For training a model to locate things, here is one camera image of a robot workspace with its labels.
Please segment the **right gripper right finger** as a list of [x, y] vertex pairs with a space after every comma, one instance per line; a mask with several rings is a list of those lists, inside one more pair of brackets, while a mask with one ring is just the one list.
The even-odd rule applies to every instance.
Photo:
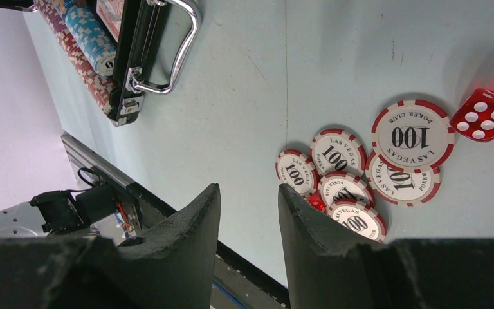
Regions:
[[494, 239], [365, 238], [278, 191], [292, 308], [494, 308]]

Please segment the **black poker set case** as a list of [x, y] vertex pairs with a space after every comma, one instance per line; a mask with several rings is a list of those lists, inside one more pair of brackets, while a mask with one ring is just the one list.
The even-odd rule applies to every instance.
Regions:
[[[96, 12], [96, 1], [88, 1], [87, 5], [101, 20]], [[149, 76], [172, 8], [186, 13], [190, 28], [175, 54], [168, 80], [155, 84], [150, 82]], [[125, 1], [120, 35], [115, 41], [117, 54], [112, 79], [116, 87], [111, 92], [112, 110], [107, 116], [114, 126], [137, 120], [146, 95], [167, 95], [174, 90], [202, 21], [195, 1]]]

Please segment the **light blue chip stack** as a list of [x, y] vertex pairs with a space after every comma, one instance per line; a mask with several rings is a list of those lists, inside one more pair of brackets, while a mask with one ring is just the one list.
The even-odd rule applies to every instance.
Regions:
[[74, 1], [53, 1], [53, 5], [95, 72], [110, 77], [116, 47], [92, 11]]

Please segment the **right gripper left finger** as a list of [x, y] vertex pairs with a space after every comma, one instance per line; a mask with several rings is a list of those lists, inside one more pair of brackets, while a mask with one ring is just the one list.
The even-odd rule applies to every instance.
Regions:
[[0, 238], [0, 308], [208, 308], [221, 193], [120, 245], [102, 237]]

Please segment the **white red chip stack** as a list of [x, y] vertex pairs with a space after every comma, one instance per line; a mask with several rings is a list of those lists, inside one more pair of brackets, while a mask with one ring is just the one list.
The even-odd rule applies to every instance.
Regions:
[[384, 108], [372, 129], [372, 151], [350, 132], [331, 128], [275, 160], [277, 178], [306, 200], [319, 192], [326, 216], [361, 236], [382, 242], [387, 226], [375, 195], [399, 206], [429, 202], [441, 186], [440, 167], [454, 148], [447, 112], [427, 100], [402, 100]]

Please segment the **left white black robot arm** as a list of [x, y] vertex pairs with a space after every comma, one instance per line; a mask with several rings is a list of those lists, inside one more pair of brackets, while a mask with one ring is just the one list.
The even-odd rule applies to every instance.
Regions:
[[44, 192], [0, 211], [0, 238], [43, 238], [87, 230], [118, 210], [113, 189]]

